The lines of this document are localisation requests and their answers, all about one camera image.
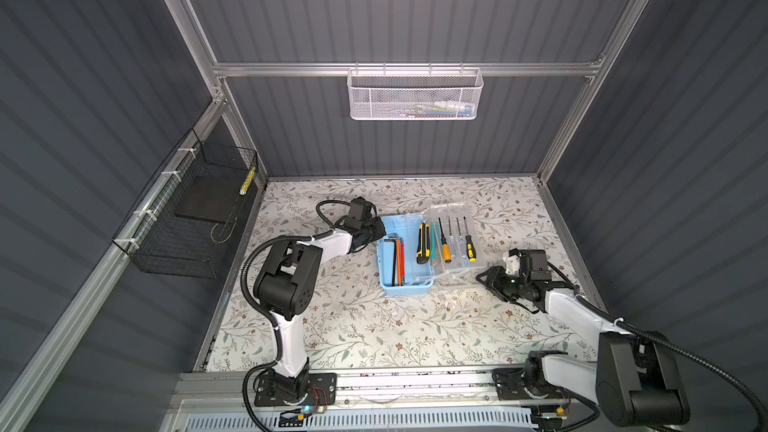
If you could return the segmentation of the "teal handled tool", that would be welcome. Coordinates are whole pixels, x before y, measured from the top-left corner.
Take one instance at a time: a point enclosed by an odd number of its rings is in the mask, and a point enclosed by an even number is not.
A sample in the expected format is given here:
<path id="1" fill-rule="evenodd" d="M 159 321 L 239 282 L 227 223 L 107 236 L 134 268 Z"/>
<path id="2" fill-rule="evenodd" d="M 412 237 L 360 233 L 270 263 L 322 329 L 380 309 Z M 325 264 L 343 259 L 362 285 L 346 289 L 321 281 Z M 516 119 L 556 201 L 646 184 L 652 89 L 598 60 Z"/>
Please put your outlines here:
<path id="1" fill-rule="evenodd" d="M 430 225 L 430 233 L 431 233 L 431 239 L 430 239 L 431 260 L 438 261 L 440 258 L 440 236 L 439 236 L 439 227 L 437 224 Z"/>

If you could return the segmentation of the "black hex key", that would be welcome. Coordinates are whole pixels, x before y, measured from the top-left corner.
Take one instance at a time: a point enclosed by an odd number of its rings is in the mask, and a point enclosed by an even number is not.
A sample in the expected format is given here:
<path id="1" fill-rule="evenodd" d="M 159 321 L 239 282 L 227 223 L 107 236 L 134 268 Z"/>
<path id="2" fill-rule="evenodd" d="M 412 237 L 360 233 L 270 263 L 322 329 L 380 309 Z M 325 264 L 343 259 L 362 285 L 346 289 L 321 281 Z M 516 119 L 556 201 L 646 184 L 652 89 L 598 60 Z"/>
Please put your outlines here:
<path id="1" fill-rule="evenodd" d="M 396 240 L 398 240 L 398 238 L 395 236 L 390 236 L 385 239 L 385 242 L 392 246 L 391 260 L 390 260 L 391 265 L 390 265 L 389 282 L 388 282 L 389 287 L 393 287 L 392 278 L 393 278 L 393 265 L 394 265 L 394 242 Z"/>

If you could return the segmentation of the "orange hex key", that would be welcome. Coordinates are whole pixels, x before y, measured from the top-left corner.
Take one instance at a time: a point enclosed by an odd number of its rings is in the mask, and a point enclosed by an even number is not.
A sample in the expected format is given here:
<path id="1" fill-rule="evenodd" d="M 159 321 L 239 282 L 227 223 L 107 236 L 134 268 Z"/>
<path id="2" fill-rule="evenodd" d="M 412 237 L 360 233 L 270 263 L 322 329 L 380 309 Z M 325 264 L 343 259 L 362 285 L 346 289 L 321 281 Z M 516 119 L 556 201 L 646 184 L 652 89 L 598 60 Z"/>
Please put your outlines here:
<path id="1" fill-rule="evenodd" d="M 393 265 L 393 278 L 392 278 L 392 286 L 400 286 L 401 285 L 401 261 L 400 261 L 400 255 L 401 255 L 401 241 L 396 240 L 394 242 L 394 265 Z"/>

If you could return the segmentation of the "blue plastic tool box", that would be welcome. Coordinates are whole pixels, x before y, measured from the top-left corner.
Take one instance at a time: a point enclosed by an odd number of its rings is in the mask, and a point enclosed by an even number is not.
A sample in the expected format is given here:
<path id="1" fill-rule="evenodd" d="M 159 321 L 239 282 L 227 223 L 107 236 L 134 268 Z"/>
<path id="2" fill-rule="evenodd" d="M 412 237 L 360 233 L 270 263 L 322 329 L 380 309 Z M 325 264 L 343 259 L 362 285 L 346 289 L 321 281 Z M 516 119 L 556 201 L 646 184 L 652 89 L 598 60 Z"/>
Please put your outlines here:
<path id="1" fill-rule="evenodd" d="M 377 265 L 388 296 L 422 295 L 434 286 L 460 287 L 488 265 L 466 203 L 433 205 L 382 220 L 385 236 L 377 244 Z"/>

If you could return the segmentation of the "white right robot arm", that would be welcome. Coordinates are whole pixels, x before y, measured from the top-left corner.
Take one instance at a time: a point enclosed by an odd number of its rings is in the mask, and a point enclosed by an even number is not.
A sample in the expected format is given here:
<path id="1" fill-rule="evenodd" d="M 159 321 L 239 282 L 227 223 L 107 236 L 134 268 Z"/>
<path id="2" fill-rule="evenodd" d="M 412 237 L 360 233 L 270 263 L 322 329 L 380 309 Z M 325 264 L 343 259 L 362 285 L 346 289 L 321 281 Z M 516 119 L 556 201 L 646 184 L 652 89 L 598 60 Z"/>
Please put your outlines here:
<path id="1" fill-rule="evenodd" d="M 505 265 L 476 277 L 496 298 L 566 324 L 597 353 L 575 359 L 557 350 L 535 350 L 514 371 L 513 385 L 534 399 L 561 392 L 577 398 L 618 427 L 683 425 L 690 406 L 672 351 L 661 336 L 622 329 L 603 316 L 543 250 L 509 252 Z"/>

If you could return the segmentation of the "yellow black utility knife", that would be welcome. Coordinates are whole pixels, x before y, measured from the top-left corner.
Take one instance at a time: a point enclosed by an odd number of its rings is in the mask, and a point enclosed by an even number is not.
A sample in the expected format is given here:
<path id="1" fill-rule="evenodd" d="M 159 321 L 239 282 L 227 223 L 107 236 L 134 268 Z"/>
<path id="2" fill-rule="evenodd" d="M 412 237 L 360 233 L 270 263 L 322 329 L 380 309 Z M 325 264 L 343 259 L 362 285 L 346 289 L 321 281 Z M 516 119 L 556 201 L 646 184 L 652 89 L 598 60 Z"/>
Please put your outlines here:
<path id="1" fill-rule="evenodd" d="M 419 242 L 416 256 L 416 262 L 418 265 L 425 265 L 430 261 L 430 239 L 430 226 L 426 222 L 422 222 L 419 227 Z"/>

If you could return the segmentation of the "red hex key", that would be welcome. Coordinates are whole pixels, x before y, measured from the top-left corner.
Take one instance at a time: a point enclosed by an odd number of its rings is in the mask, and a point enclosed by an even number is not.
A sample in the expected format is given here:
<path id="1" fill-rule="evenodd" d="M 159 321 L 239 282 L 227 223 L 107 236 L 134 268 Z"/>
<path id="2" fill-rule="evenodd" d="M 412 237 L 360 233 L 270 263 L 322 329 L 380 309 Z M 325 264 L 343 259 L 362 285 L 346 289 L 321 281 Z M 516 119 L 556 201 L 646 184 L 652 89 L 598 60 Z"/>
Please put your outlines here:
<path id="1" fill-rule="evenodd" d="M 405 283 L 405 244 L 402 239 L 399 239 L 396 241 L 396 245 L 398 246 L 397 283 L 398 283 L 398 286 L 403 286 Z"/>

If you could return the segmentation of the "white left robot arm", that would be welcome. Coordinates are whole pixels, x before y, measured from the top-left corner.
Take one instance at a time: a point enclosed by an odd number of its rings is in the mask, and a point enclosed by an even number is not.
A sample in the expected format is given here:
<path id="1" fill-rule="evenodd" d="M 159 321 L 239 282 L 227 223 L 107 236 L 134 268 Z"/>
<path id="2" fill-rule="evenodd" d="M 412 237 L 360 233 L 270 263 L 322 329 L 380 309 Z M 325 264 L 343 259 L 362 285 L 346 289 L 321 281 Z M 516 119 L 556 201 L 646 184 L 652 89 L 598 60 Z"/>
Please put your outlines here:
<path id="1" fill-rule="evenodd" d="M 328 229 L 315 235 L 281 235 L 258 245 L 240 272 L 243 297 L 271 324 L 277 377 L 296 381 L 308 372 L 302 314 L 314 295 L 320 266 L 365 249 L 386 235 L 376 206 L 357 197 L 316 205 Z"/>

